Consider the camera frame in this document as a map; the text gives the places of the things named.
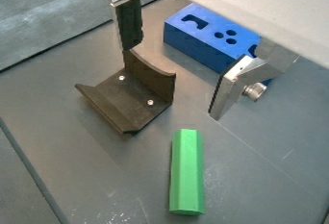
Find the gray mat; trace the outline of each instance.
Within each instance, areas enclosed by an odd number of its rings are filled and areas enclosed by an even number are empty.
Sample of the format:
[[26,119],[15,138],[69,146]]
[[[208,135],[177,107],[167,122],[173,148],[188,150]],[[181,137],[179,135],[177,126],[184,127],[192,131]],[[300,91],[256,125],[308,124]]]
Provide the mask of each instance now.
[[0,1],[0,70],[112,18],[106,0]]
[[3,133],[0,120],[0,223],[60,223]]
[[[122,67],[108,24],[0,74],[0,113],[70,224],[319,224],[329,204],[329,70],[304,59],[215,122],[217,75],[161,42],[163,20],[187,5],[142,8],[137,53],[176,72],[172,106],[120,136],[74,83],[96,85]],[[171,136],[204,141],[205,214],[168,212]]]

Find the blue block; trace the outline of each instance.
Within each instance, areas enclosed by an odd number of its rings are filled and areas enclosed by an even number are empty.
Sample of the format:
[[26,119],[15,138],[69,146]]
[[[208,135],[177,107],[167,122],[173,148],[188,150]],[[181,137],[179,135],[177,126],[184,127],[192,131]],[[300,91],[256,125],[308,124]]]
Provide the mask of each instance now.
[[196,4],[189,4],[164,21],[163,40],[216,73],[248,55],[259,35]]

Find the green plastic peg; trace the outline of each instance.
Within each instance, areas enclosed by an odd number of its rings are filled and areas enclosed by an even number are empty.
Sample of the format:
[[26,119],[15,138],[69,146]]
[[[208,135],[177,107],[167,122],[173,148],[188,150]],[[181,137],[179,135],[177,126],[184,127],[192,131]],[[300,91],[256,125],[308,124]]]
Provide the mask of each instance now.
[[196,130],[180,129],[173,134],[169,212],[204,213],[203,145]]

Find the screw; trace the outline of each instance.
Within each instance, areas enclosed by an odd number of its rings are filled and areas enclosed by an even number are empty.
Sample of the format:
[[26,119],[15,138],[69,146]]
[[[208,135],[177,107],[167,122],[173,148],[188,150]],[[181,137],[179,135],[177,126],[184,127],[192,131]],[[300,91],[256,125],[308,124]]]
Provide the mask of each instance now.
[[260,97],[261,93],[264,92],[264,90],[266,90],[266,86],[261,83],[255,83],[253,85],[249,85],[244,88],[241,95],[247,96],[247,98],[252,102],[255,102]]
[[153,105],[152,100],[148,100],[148,106],[152,106],[152,105]]

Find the gray floor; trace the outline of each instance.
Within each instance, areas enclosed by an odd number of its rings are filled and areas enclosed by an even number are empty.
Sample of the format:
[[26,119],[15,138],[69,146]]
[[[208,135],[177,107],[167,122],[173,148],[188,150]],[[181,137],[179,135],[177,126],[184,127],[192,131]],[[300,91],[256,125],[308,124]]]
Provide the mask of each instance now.
[[0,223],[58,224],[48,202],[3,134],[0,120]]
[[[329,205],[329,70],[304,59],[256,103],[243,98],[219,122],[207,114],[217,75],[161,42],[163,20],[188,2],[142,9],[137,53],[177,73],[172,107],[120,136],[74,83],[122,67],[105,25],[0,74],[0,116],[48,187],[64,223],[318,224]],[[168,213],[171,136],[204,139],[205,214]]]
[[0,1],[0,70],[112,18],[106,0]]

